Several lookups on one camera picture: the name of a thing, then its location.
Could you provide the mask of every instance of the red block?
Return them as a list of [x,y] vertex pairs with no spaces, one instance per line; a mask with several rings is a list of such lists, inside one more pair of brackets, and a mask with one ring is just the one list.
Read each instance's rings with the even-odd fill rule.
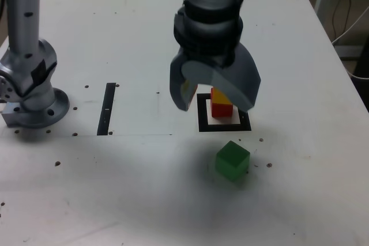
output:
[[231,118],[233,115],[233,105],[213,103],[213,89],[211,90],[210,106],[213,118]]

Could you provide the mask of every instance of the white table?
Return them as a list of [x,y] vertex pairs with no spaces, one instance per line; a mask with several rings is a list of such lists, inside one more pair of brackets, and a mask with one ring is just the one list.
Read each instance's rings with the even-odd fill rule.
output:
[[[1,120],[0,245],[368,245],[369,115],[309,1],[245,0],[262,83],[241,133],[199,133],[196,99],[171,100],[181,4],[41,0],[71,109],[19,134]],[[114,134],[98,137],[107,82]],[[206,170],[229,140],[251,152],[241,190]]]

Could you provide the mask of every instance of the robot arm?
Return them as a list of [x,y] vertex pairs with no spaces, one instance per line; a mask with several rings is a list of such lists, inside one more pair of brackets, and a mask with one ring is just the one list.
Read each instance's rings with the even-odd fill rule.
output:
[[198,84],[220,89],[242,111],[255,104],[260,85],[256,65],[239,43],[243,0],[184,0],[174,19],[180,45],[171,63],[170,91],[187,111]]
[[51,86],[57,66],[52,46],[39,38],[40,0],[7,0],[9,48],[0,60],[2,116],[8,126],[42,128],[64,117],[67,95]]

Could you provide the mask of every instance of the green cube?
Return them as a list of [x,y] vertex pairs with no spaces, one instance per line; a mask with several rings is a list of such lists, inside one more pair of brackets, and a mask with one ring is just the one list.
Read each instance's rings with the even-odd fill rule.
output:
[[235,181],[248,170],[250,152],[233,141],[229,141],[217,153],[215,169],[229,181]]

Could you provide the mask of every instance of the yellow block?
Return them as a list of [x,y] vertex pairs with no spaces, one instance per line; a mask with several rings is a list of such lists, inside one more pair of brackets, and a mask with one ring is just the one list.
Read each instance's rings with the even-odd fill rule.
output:
[[213,103],[215,104],[223,104],[223,105],[232,105],[229,99],[221,92],[220,90],[213,88]]

